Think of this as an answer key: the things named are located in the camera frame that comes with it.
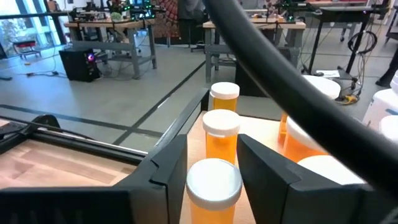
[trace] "workbench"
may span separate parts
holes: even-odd
[[[273,18],[258,18],[251,19],[251,22],[258,29],[275,29],[277,27],[276,24],[265,24],[265,22],[274,22]],[[296,22],[295,24],[278,24],[278,29],[280,33],[282,33],[283,29],[288,29],[288,33],[286,36],[286,45],[290,49],[290,53],[292,54],[291,62],[293,66],[297,66],[299,62],[300,48],[302,47],[302,37],[303,32],[305,30],[304,22]],[[220,62],[220,54],[233,54],[227,45],[220,44],[220,35],[218,32],[215,32],[215,41],[212,41],[212,33],[213,30],[216,30],[216,26],[213,22],[208,21],[203,23],[203,28],[205,30],[205,52],[206,52],[206,82],[211,82],[211,68],[215,66],[216,70],[218,66],[235,66],[234,61],[230,62]]]
[[[129,55],[115,55],[108,60],[115,60],[121,62],[131,62],[134,67],[134,78],[139,78],[141,76],[139,66],[143,63],[152,61],[153,68],[157,67],[156,64],[156,53],[155,53],[155,42],[154,42],[154,32],[152,25],[155,23],[155,19],[148,19],[144,21],[131,21],[130,19],[122,19],[117,22],[113,22],[110,19],[89,21],[89,22],[66,22],[64,26],[70,29],[72,46],[76,48],[84,49],[100,49],[100,50],[127,50]],[[97,30],[98,41],[84,41],[81,37],[80,28],[91,27]],[[119,42],[104,42],[101,32],[101,28],[111,29],[113,32],[116,30],[127,29],[127,38],[129,43],[119,43]],[[134,39],[134,34],[138,29],[148,28],[149,35],[149,47],[150,56],[148,57],[138,57],[137,55],[137,45]]]

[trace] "wooden platform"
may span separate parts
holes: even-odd
[[[136,167],[28,140],[0,155],[0,189],[6,187],[110,186]]]

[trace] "white bottle cap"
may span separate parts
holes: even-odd
[[[234,111],[219,109],[203,115],[203,129],[216,136],[233,136],[240,127],[240,117]]]
[[[392,90],[394,90],[394,92],[398,95],[398,71],[396,71],[394,78],[392,78],[390,86]]]
[[[340,95],[340,85],[332,80],[323,77],[316,77],[313,75],[303,75],[316,89],[321,91],[324,95],[334,100]]]
[[[220,211],[233,206],[241,196],[242,177],[238,168],[222,159],[204,159],[187,174],[187,194],[204,209]]]
[[[398,144],[398,115],[390,115],[381,119],[379,130],[386,138]]]
[[[286,119],[286,131],[294,139],[298,140],[304,146],[310,149],[326,152],[318,143],[315,142],[292,118],[289,116]]]
[[[221,100],[232,100],[239,96],[240,88],[235,83],[219,82],[211,86],[210,95]]]
[[[364,184],[365,181],[350,171],[333,156],[311,156],[298,162],[299,165],[330,179],[337,184]]]

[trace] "electronic equipment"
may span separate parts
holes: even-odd
[[[131,175],[113,187],[2,189],[0,220],[1,223],[178,223],[186,177],[187,137],[181,135],[162,150],[148,154]]]
[[[366,184],[340,185],[245,134],[239,170],[256,223],[380,223],[398,203]]]
[[[92,82],[100,77],[92,49],[69,48],[59,53],[69,80]]]

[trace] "window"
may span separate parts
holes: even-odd
[[[44,10],[42,9],[39,0],[32,0],[33,1],[33,5],[35,6],[36,12],[37,13],[43,13]],[[42,26],[48,26],[49,24],[47,23],[47,20],[45,19],[45,17],[39,17],[40,19],[40,23]]]
[[[24,1],[23,0],[16,0],[19,12],[21,14],[28,14]],[[31,18],[24,18],[24,22],[25,22],[25,26],[26,28],[33,28],[33,23],[32,23],[32,19]]]

